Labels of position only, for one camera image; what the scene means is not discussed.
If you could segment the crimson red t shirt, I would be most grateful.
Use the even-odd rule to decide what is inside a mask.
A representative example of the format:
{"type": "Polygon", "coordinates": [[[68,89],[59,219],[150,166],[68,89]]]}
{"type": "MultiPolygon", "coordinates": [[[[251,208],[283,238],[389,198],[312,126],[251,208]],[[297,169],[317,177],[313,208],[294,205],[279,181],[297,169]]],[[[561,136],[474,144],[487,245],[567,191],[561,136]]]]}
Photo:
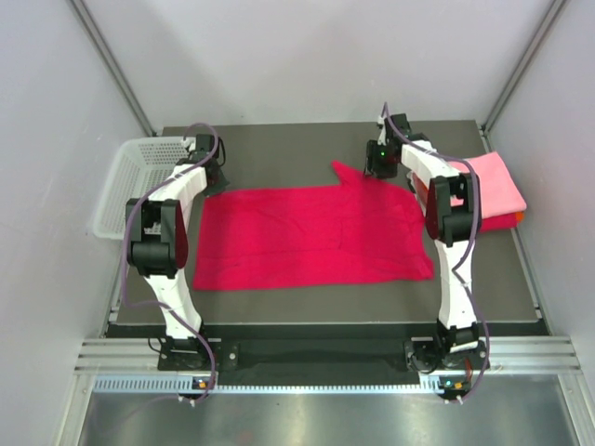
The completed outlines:
{"type": "Polygon", "coordinates": [[[428,281],[414,195],[334,161],[335,185],[224,192],[204,202],[195,291],[428,281]]]}

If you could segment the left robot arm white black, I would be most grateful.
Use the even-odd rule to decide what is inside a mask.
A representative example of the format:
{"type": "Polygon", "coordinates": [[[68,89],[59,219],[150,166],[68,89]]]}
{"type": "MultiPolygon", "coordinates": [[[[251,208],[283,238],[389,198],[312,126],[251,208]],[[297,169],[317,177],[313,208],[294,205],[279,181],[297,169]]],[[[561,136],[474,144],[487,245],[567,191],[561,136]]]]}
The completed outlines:
{"type": "Polygon", "coordinates": [[[186,279],[188,227],[195,197],[220,193],[229,184],[221,171],[226,152],[213,135],[185,136],[181,146],[184,156],[172,173],[145,197],[126,203],[126,262],[149,284],[164,316],[158,369],[205,371],[213,365],[212,351],[186,279]]]}

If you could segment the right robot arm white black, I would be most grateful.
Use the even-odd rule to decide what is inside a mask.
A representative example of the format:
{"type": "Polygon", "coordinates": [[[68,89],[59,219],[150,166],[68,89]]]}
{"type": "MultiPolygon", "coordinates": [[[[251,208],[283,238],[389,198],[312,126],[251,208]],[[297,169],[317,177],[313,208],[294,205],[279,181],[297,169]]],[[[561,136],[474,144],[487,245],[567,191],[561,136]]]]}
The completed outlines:
{"type": "Polygon", "coordinates": [[[366,145],[364,174],[394,178],[401,166],[436,247],[441,279],[441,306],[432,347],[414,347],[410,367],[430,374],[458,366],[482,348],[472,296],[472,254],[482,224],[480,179],[469,162],[438,152],[414,133],[404,113],[383,108],[379,135],[366,145]]]}

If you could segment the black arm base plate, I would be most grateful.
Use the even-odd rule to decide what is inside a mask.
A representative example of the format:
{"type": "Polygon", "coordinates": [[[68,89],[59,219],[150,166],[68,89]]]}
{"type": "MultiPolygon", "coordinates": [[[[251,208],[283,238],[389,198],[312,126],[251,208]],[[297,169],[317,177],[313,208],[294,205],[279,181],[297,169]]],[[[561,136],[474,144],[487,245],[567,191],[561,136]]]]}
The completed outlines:
{"type": "Polygon", "coordinates": [[[435,323],[209,325],[203,339],[157,337],[163,371],[215,369],[222,381],[392,380],[416,373],[479,371],[481,329],[452,334],[435,323]]]}

